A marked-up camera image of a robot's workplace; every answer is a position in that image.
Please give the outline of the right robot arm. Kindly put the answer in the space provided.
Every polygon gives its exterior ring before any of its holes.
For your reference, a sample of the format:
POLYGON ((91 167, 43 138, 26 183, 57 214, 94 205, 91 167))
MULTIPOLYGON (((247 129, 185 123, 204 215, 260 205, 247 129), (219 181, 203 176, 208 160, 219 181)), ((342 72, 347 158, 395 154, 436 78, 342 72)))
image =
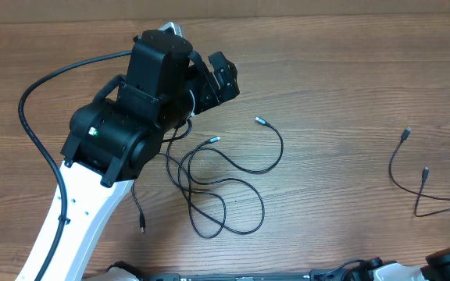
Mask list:
POLYGON ((450 248, 425 257, 425 266, 405 266, 396 261, 384 264, 379 258, 347 271, 344 281, 450 281, 450 248))

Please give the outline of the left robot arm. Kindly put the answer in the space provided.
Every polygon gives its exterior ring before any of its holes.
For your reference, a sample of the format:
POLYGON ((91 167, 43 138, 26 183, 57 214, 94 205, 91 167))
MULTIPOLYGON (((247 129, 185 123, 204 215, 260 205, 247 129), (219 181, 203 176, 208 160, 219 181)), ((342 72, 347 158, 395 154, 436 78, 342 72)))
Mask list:
POLYGON ((58 186, 21 280, 79 280, 116 206, 167 131, 238 96, 223 53, 203 60, 174 27, 146 30, 113 77, 70 120, 58 186))

